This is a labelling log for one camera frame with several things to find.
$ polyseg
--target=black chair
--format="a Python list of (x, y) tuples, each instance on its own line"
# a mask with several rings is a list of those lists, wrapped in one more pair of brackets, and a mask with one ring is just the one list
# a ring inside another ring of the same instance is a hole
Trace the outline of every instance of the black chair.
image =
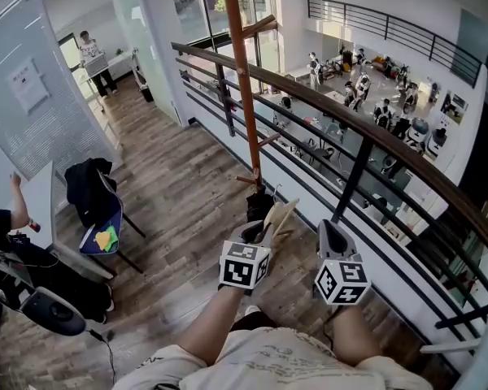
[[(105, 186), (105, 189), (109, 192), (108, 195), (108, 200), (107, 203), (105, 204), (105, 207), (108, 208), (110, 211), (110, 218), (101, 226), (101, 227), (95, 227), (92, 226), (87, 233), (85, 234), (85, 237), (81, 241), (80, 244), (80, 252), (82, 254), (85, 254), (89, 256), (96, 264), (99, 266), (103, 267), (106, 271), (111, 273), (112, 275), (116, 275), (116, 273), (110, 269), (109, 267), (105, 266), (102, 262), (100, 262), (95, 256), (101, 254), (101, 255), (106, 255), (106, 254), (118, 254), (125, 262), (127, 262), (134, 270), (138, 271), (139, 273), (143, 273), (143, 271), (136, 266), (134, 262), (129, 260), (123, 253), (120, 252), (119, 250), (119, 244), (120, 244), (120, 235), (121, 235), (121, 226), (122, 226), (122, 220), (124, 219), (130, 227), (132, 227), (137, 234), (142, 236), (143, 238), (146, 238), (146, 235), (143, 231), (139, 229), (139, 227), (133, 223), (133, 221), (124, 213), (123, 211), (123, 202), (121, 201), (120, 197), (118, 197), (117, 193), (112, 189), (112, 187), (108, 184), (107, 180), (103, 177), (102, 173), (98, 171), (99, 178), (101, 179), (103, 185)], [(96, 237), (96, 234), (98, 232), (104, 232), (106, 231), (110, 226), (112, 226), (115, 229), (115, 234), (118, 237), (118, 241), (114, 243), (111, 248), (108, 251), (101, 250), (98, 246), (98, 243), (94, 241), (94, 238)]]

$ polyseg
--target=glass wall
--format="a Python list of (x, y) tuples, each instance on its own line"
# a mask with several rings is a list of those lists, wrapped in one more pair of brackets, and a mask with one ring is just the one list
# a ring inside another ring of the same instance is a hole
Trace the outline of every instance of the glass wall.
[[(173, 1), (187, 42), (233, 58), (231, 38), (229, 37), (228, 12), (224, 0)], [(249, 26), (268, 15), (275, 15), (275, 0), (238, 0), (238, 5), (242, 26)], [(246, 39), (247, 58), (252, 65), (263, 67), (272, 72), (279, 72), (278, 52), (277, 30), (261, 32)], [(230, 80), (237, 82), (234, 71), (227, 70), (225, 73)], [(258, 92), (261, 85), (256, 80), (252, 80), (251, 87), (254, 92)]]

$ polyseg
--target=wooden handrail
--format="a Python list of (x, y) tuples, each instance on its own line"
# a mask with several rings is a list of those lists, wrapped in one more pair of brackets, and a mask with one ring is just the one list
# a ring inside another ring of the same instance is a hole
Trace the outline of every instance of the wooden handrail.
[[(172, 42), (172, 48), (185, 54), (191, 54), (201, 59), (220, 64), (224, 67), (235, 70), (235, 61), (221, 54), (208, 50), (194, 48), (189, 45), (182, 45)], [(423, 180), (433, 191), (435, 191), (449, 206), (456, 209), (466, 218), (471, 228), (479, 236), (479, 239), (488, 247), (488, 219), (476, 208), (472, 201), (446, 176), (444, 176), (434, 165), (423, 159), (417, 152), (411, 149), (400, 139), (388, 133), (385, 129), (373, 126), (370, 123), (354, 116), (349, 109), (324, 94), (317, 93), (308, 87), (289, 80), (274, 72), (265, 69), (249, 66), (250, 77), (272, 85), (298, 100), (305, 102), (317, 110), (345, 124), (348, 128), (373, 141), (374, 145), (381, 147), (390, 156), (401, 160), (405, 167)]]

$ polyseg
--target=shoe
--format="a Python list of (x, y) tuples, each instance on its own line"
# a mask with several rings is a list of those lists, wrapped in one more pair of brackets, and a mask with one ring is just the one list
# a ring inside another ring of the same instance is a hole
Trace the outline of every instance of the shoe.
[(114, 301), (111, 299), (111, 305), (105, 309), (106, 312), (112, 312), (115, 308)]
[(260, 308), (257, 305), (249, 305), (246, 308), (246, 312), (244, 312), (244, 316), (247, 316), (249, 314), (253, 314), (253, 312), (260, 312)]

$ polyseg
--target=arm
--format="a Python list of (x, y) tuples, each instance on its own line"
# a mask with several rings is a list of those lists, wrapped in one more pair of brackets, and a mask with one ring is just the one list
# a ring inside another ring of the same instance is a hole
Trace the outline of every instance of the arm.
[(186, 352), (215, 364), (233, 325), (245, 289), (225, 286), (181, 334), (177, 344)]
[(16, 173), (11, 175), (11, 190), (15, 200), (15, 210), (11, 212), (11, 230), (23, 228), (29, 223), (27, 206), (20, 190), (21, 181), (22, 179)]
[(359, 306), (348, 306), (334, 318), (333, 339), (336, 358), (349, 366), (382, 355)]

